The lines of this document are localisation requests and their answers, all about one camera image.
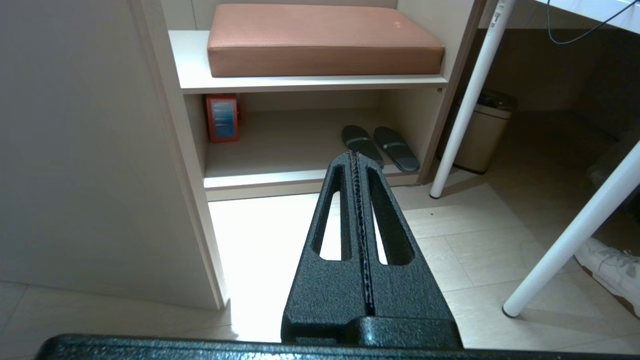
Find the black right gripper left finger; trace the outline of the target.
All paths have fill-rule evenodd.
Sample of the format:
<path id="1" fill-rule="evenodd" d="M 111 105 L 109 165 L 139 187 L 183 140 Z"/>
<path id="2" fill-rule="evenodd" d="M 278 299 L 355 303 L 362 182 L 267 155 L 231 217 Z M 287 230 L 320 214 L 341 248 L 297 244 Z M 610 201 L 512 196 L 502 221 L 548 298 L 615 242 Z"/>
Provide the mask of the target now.
<path id="1" fill-rule="evenodd" d="M 320 255 L 331 202 L 340 199 L 340 259 Z M 282 315 L 284 342 L 345 343 L 349 327 L 373 314 L 368 231 L 358 157 L 330 162 Z"/>

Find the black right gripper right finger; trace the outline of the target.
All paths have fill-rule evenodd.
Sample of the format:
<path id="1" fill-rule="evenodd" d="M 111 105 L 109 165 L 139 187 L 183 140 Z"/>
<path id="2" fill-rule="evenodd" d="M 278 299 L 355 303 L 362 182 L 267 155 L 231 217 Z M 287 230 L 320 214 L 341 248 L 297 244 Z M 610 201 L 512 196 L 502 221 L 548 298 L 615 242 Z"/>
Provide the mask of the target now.
<path id="1" fill-rule="evenodd" d="M 375 165 L 350 155 L 365 316 L 350 326 L 369 347 L 461 348 L 455 319 Z"/>

